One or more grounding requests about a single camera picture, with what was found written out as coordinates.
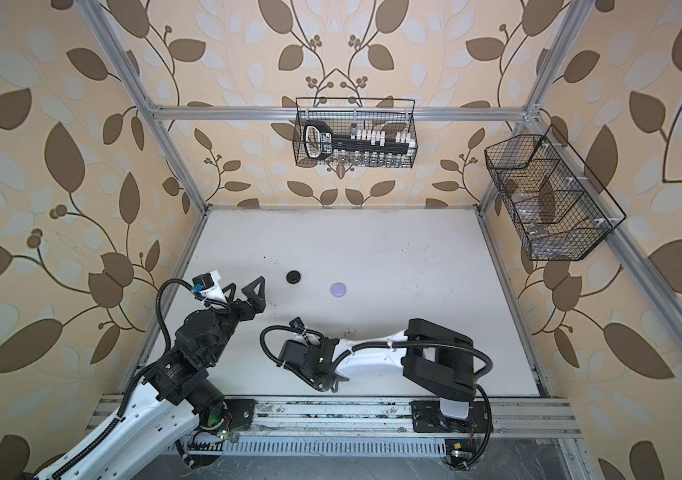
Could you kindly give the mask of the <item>purple round earbud case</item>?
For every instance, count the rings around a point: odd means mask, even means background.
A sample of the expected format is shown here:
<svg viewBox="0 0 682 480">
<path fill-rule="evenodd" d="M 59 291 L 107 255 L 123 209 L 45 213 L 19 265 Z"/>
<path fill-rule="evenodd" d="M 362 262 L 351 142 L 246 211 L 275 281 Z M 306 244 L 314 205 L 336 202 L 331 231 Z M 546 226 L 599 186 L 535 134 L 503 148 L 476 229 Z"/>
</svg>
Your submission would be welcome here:
<svg viewBox="0 0 682 480">
<path fill-rule="evenodd" d="M 330 293 L 335 298 L 343 298 L 347 294 L 347 287 L 341 282 L 333 283 L 330 287 Z"/>
</svg>

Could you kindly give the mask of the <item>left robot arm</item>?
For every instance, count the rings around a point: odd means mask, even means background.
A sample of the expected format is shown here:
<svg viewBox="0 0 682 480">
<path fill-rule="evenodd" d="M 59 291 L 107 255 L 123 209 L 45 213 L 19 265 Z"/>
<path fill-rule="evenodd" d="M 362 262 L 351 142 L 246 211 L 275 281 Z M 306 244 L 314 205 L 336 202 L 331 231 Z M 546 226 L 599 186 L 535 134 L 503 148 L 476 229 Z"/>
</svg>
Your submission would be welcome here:
<svg viewBox="0 0 682 480">
<path fill-rule="evenodd" d="M 121 403 L 106 420 L 69 452 L 37 473 L 39 479 L 131 479 L 157 456 L 198 428 L 202 419 L 223 415 L 225 395 L 210 381 L 209 371 L 240 323 L 266 309 L 266 280 L 258 277 L 239 289 L 221 286 L 212 271 L 191 282 L 165 281 L 160 294 L 178 285 L 202 305 L 170 331 L 156 315 L 165 341 L 159 359 L 130 380 Z"/>
</svg>

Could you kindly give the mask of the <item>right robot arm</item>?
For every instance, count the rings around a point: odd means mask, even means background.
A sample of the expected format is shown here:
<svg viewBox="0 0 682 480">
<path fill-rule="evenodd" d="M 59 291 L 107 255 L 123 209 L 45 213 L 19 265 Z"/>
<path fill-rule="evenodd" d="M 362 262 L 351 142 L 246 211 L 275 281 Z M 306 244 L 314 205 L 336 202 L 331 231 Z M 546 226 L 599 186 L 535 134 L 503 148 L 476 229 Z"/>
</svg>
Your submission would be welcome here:
<svg viewBox="0 0 682 480">
<path fill-rule="evenodd" d="M 263 329 L 259 344 L 275 366 L 320 393 L 336 393 L 362 374 L 392 371 L 435 395 L 450 420 L 468 420 L 476 398 L 491 407 L 478 383 L 492 372 L 491 357 L 470 337 L 425 319 L 413 318 L 390 336 L 352 341 L 309 329 L 297 317 Z"/>
</svg>

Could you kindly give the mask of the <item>black round earbud case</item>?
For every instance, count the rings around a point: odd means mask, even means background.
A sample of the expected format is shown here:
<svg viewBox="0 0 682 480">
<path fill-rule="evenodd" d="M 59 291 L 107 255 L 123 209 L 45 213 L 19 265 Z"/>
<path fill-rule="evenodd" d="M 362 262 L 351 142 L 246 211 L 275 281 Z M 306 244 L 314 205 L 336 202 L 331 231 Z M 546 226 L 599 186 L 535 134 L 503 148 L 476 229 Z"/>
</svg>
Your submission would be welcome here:
<svg viewBox="0 0 682 480">
<path fill-rule="evenodd" d="M 298 284 L 301 281 L 301 279 L 302 275 L 297 270 L 291 270 L 286 275 L 286 281 L 291 285 Z"/>
</svg>

